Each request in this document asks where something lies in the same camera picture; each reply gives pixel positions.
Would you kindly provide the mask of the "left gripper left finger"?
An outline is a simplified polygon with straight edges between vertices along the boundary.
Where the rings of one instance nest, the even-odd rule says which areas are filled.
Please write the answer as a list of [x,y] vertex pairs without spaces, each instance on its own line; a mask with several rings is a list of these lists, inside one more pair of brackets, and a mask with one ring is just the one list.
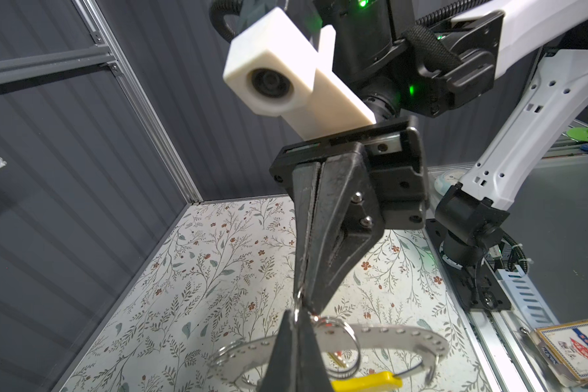
[[292,310],[286,310],[270,355],[260,392],[295,391],[297,382],[297,328]]

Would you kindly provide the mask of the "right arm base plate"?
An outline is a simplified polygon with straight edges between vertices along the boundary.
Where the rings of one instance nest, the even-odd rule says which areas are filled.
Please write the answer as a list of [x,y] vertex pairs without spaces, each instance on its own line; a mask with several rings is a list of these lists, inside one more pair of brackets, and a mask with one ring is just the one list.
[[426,233],[432,243],[432,253],[441,259],[449,283],[454,290],[462,310],[503,311],[511,310],[511,300],[499,284],[492,268],[486,261],[478,271],[474,266],[461,266],[447,257],[444,253],[444,240],[447,230],[435,219],[428,219],[425,225]]

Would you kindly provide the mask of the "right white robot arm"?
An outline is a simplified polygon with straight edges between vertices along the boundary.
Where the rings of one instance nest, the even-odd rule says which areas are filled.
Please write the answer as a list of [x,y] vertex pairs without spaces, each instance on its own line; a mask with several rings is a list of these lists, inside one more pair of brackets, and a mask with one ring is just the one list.
[[481,261],[504,238],[520,187],[559,132],[588,104],[588,1],[496,1],[470,11],[461,31],[418,29],[403,54],[405,108],[475,98],[497,134],[426,220],[426,170],[414,117],[382,108],[373,125],[329,130],[306,115],[302,142],[271,173],[295,204],[295,296],[320,313],[384,229],[433,230],[466,309],[509,310]]

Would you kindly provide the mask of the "pale green alarm clock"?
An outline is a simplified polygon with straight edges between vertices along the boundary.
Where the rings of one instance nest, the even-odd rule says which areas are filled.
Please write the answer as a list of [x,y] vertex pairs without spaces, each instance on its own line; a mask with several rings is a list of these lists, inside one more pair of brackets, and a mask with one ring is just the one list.
[[440,196],[444,196],[450,187],[457,184],[466,173],[467,170],[465,169],[453,169],[443,172],[434,180],[435,191]]

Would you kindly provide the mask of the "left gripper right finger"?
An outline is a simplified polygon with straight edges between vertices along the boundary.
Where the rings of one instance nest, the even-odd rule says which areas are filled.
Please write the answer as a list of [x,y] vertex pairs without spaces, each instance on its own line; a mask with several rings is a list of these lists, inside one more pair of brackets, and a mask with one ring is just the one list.
[[310,317],[300,317],[296,327],[294,390],[333,392]]

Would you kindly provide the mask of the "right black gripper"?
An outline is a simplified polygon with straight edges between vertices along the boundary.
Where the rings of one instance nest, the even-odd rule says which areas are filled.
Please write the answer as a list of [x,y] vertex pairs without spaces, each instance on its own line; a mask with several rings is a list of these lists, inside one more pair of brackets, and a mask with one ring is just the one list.
[[[381,238],[383,219],[387,230],[424,227],[430,203],[417,127],[417,117],[407,115],[288,145],[272,163],[271,176],[294,202],[293,293],[303,288],[310,313],[323,312]],[[364,152],[346,153],[355,143]]]

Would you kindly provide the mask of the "playing card box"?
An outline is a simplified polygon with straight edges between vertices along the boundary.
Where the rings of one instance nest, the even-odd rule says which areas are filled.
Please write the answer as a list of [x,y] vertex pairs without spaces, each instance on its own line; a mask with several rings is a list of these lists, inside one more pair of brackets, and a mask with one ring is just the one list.
[[562,324],[536,322],[529,337],[561,385],[588,385],[588,319]]

